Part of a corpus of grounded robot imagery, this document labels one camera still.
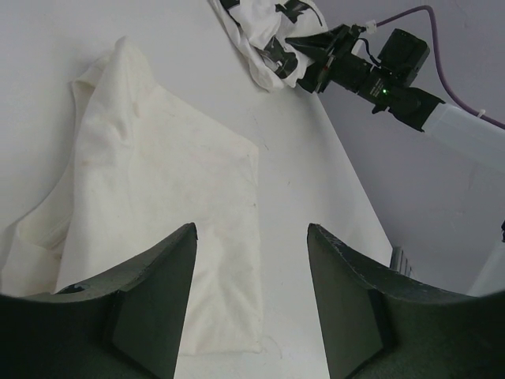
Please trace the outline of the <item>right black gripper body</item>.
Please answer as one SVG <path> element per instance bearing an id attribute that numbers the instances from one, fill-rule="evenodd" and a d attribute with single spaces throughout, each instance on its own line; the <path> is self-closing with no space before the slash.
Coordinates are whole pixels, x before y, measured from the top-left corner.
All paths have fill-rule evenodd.
<path id="1" fill-rule="evenodd" d="M 372 68 L 371 63 L 352 53 L 354 45 L 364 31 L 365 28 L 359 25 L 347 26 L 343 45 L 344 56 L 336 61 L 331 59 L 330 65 L 308 66 L 305 75 L 297 83 L 311 93 L 323 92 L 332 81 L 351 92 L 356 92 Z"/>

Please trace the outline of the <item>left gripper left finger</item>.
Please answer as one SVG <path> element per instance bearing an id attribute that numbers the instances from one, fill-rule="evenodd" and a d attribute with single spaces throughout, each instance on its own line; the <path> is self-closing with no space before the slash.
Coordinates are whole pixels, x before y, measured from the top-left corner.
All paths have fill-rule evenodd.
<path id="1" fill-rule="evenodd" d="M 2 296 L 2 377 L 172 378 L 195 261 L 187 223 L 56 294 Z"/>

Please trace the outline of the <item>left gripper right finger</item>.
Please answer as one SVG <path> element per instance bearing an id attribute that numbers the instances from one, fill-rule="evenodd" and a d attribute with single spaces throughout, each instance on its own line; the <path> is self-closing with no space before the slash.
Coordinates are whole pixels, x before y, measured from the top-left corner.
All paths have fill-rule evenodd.
<path id="1" fill-rule="evenodd" d="M 421 283 L 318 224 L 307 243 L 331 377 L 503 377 L 503 293 L 472 297 Z"/>

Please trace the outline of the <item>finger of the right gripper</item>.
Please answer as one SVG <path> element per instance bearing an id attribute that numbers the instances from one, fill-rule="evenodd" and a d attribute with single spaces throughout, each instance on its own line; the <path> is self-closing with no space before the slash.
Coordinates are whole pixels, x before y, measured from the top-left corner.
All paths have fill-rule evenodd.
<path id="1" fill-rule="evenodd" d="M 286 38 L 286 43 L 307 57 L 310 66 L 314 64 L 325 66 L 330 65 L 331 59 L 336 61 L 344 56 L 343 45 L 346 34 L 347 26 L 341 24 L 326 32 Z"/>

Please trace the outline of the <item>white black printed t shirt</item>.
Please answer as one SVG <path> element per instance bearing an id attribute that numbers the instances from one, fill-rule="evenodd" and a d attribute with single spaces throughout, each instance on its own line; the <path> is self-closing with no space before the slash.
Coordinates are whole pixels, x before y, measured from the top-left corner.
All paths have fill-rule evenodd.
<path id="1" fill-rule="evenodd" d="M 294 88 L 312 64 L 286 40 L 328 30 L 313 1 L 211 1 L 227 35 L 245 57 L 253 80 L 275 92 Z"/>

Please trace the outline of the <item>cream white t shirt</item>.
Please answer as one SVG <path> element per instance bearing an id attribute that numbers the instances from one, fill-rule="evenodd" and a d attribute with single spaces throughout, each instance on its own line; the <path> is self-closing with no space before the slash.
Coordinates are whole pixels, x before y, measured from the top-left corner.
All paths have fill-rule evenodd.
<path id="1" fill-rule="evenodd" d="M 194 223 L 199 242 L 181 352 L 258 352 L 258 148 L 159 85 L 128 38 L 72 90 L 70 161 L 17 223 L 3 293 L 60 291 Z"/>

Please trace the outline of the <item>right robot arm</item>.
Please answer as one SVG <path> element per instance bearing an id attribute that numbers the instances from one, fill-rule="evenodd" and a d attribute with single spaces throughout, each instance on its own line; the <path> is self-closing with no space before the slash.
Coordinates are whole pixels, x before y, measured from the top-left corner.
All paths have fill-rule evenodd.
<path id="1" fill-rule="evenodd" d="M 478 163 L 504 170 L 503 129 L 412 85 L 430 53 L 425 41 L 395 29 L 378 58 L 364 59 L 356 52 L 359 43 L 367 42 L 361 37 L 363 31 L 342 24 L 317 35 L 286 39 L 312 59 L 298 84 L 315 93 L 330 83 L 338 84 L 373 104 L 373 113 L 388 111 L 401 123 Z"/>

